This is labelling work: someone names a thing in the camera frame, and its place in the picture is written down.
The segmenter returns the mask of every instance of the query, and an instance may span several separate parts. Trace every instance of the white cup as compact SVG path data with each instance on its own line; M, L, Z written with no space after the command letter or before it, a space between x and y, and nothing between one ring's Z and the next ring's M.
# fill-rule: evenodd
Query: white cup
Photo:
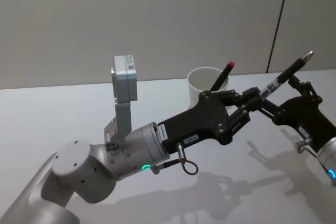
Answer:
M196 68L188 74L187 80L189 85L190 105L189 109L196 105L198 102L198 95L205 91L210 90L222 71L218 68L201 67ZM218 91L226 90L229 84L227 78Z

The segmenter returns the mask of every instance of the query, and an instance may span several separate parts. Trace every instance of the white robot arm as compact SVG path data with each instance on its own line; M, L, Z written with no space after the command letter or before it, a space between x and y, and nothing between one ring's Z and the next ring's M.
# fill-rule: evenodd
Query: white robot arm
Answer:
M104 143L72 141L53 154L5 212L0 224L78 224L79 219L65 208L73 193L86 202L98 203L112 193L117 180L147 168L158 174L178 163L186 173L195 175L198 167L186 158L184 149L208 138L229 144L233 135L249 122L249 112L256 110L276 125L296 129L304 138L297 151L300 153L305 145L310 145L335 184L336 127L318 110L322 99L311 85L302 84L293 76L311 56L312 52L299 58L262 91L251 88L242 95L234 90L204 91L195 107L134 131L130 111L130 102L137 100L133 56L114 57L111 73L116 117L104 129ZM302 97L277 107L266 98L287 80ZM238 109L229 116L225 106L230 105ZM164 162L175 152L178 159ZM187 171L186 162L192 163L196 172Z

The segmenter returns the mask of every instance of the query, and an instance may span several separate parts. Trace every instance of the white table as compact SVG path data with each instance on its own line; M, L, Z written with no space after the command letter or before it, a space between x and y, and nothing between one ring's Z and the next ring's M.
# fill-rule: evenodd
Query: white table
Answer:
M232 76L229 89L263 88L275 76ZM320 110L336 124L336 70L297 76L312 82L324 99ZM285 85L270 100L279 105L297 94ZM187 107L185 79L139 82L133 128L159 123ZM259 112L250 116L231 144L206 140L186 149L199 165L197 176L179 165L159 175L146 170L118 182L99 204L75 195L68 209L81 223L96 224L334 223L336 188L313 157L295 152L295 131L273 125ZM1 90L0 216L46 158L74 139L102 143L103 128L113 117L112 84Z

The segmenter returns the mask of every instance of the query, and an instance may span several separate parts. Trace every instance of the black pen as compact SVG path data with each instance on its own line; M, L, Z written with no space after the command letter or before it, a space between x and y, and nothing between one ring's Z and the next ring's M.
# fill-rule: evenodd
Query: black pen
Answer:
M213 86L211 87L210 89L211 92L217 91L223 85L224 81L227 79L227 77L229 76L229 73L231 72L234 66L235 66L235 63L233 61L230 61L226 65L223 72L220 73L219 77L217 78Z
M266 99L270 94L276 91L283 83L289 80L289 78L291 78L299 69L301 69L313 55L314 52L310 51L302 58L297 59L289 68L282 72L259 93L261 99Z

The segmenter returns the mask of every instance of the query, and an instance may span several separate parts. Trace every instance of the cable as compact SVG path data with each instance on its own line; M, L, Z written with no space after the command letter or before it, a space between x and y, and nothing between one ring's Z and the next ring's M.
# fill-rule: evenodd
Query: cable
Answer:
M197 166L197 165L196 165L194 162L192 162L192 161L189 161L189 160L186 160L185 162L186 162L186 163L190 163L190 164L194 165L194 166L195 166L195 168L196 168L196 171L195 171L195 172L193 172L193 173L189 172L189 171L188 171L188 170L185 168L185 165L181 163L181 165L182 165L182 168L183 168L183 171L184 171L185 173L187 173L187 174L191 175L191 176L194 176L194 175L196 175L196 174L198 173L198 166Z
M162 165L163 165L164 168L168 168L168 167L170 167L170 166L172 166L172 165L176 165L176 164L178 164L179 162L180 162L179 159L174 159L174 160L172 160L172 161L165 162L165 163L163 163Z

